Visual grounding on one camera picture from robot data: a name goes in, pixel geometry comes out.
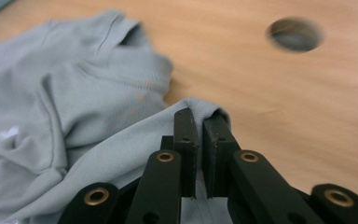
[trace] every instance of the brass insert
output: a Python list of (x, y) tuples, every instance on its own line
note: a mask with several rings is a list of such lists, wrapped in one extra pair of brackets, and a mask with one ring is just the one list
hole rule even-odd
[(250, 152), (242, 153), (242, 154), (241, 154), (241, 159), (242, 159), (243, 161), (249, 161), (249, 162), (258, 161), (258, 157), (257, 157), (255, 154), (250, 153)]
[(84, 202), (88, 205), (94, 206), (100, 203), (104, 203), (109, 197), (109, 191), (104, 188), (96, 188), (87, 192), (84, 197)]
[(350, 196), (337, 189), (325, 190), (324, 197), (326, 197), (331, 203), (335, 203), (341, 207), (352, 207), (354, 205), (354, 201)]
[(168, 152), (159, 153), (157, 155), (157, 159), (159, 161), (172, 161), (173, 160), (173, 154)]

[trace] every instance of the gray fabric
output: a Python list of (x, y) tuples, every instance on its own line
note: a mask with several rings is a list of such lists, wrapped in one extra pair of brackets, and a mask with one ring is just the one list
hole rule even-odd
[[(128, 184), (172, 134), (179, 109), (193, 110), (201, 138), (219, 107), (185, 99), (166, 108), (171, 72), (142, 27), (116, 11), (0, 43), (0, 220), (54, 223), (88, 184)], [(224, 203), (184, 201), (183, 219), (222, 223), (227, 213), (215, 208)]]

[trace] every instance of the circular hole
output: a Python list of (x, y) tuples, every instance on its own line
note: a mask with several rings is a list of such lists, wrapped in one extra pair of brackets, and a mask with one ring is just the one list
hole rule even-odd
[(159, 215), (154, 212), (149, 212), (144, 215), (144, 224), (156, 224), (159, 221)]
[(275, 21), (268, 29), (268, 36), (278, 46), (300, 52), (316, 49), (322, 41), (313, 22), (298, 18)]
[(87, 192), (84, 197), (84, 202), (88, 205), (98, 205), (100, 203), (104, 203), (109, 197), (109, 191), (104, 188), (92, 189)]
[(354, 205), (354, 201), (350, 196), (337, 189), (325, 190), (324, 197), (326, 197), (331, 203), (341, 207), (352, 207)]
[(250, 162), (254, 162), (254, 161), (258, 161), (258, 157), (253, 154), (253, 153), (250, 153), (250, 152), (245, 152), (241, 155), (241, 158), (244, 160), (244, 161), (250, 161)]
[(98, 192), (94, 192), (92, 193), (89, 197), (93, 200), (93, 201), (99, 201), (103, 198), (104, 194), (100, 191)]
[(159, 161), (172, 161), (173, 160), (173, 154), (168, 153), (168, 152), (159, 153), (157, 155), (157, 159)]
[(287, 218), (294, 224), (306, 224), (307, 220), (297, 213), (289, 213), (287, 214)]

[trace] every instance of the black plastic part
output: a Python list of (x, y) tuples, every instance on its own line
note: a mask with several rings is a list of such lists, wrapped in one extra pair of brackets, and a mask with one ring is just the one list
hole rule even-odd
[[(86, 195), (96, 189), (105, 189), (108, 197), (102, 203), (88, 205), (85, 203)], [(103, 194), (96, 191), (91, 200), (96, 202)], [(118, 202), (118, 189), (107, 183), (95, 183), (83, 188), (63, 211), (59, 224), (108, 224), (117, 220), (114, 211)]]
[(127, 224), (176, 224), (181, 211), (181, 156), (160, 150), (149, 157)]
[(233, 224), (256, 224), (255, 216), (248, 203), (243, 199), (241, 190), (233, 182), (227, 197), (227, 210)]
[(118, 203), (115, 206), (114, 214), (112, 215), (112, 221), (110, 223), (115, 224), (124, 224), (127, 218), (127, 215), (130, 211), (132, 205), (132, 200), (135, 195), (136, 190), (138, 189), (139, 182), (141, 177), (130, 182), (124, 188), (118, 190)]
[(313, 210), (331, 224), (358, 224), (358, 195), (337, 185), (315, 186), (310, 195)]
[(235, 152), (230, 170), (257, 223), (323, 223), (261, 154)]
[(232, 154), (241, 150), (223, 117), (214, 113), (203, 122), (202, 172), (207, 197), (227, 197), (232, 176)]
[(173, 136), (162, 136), (159, 149), (173, 150)]
[(173, 149), (182, 156), (182, 197), (196, 197), (199, 143), (193, 113), (189, 108), (174, 115)]

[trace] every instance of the wooden table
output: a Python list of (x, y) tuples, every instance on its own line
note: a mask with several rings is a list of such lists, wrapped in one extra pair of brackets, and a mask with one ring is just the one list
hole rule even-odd
[[(0, 11), (0, 40), (49, 19), (119, 8), (172, 59), (166, 101), (224, 107), (242, 148), (264, 154), (294, 187), (335, 183), (358, 193), (358, 1), (18, 0)], [(281, 18), (312, 21), (308, 52), (274, 45)]]

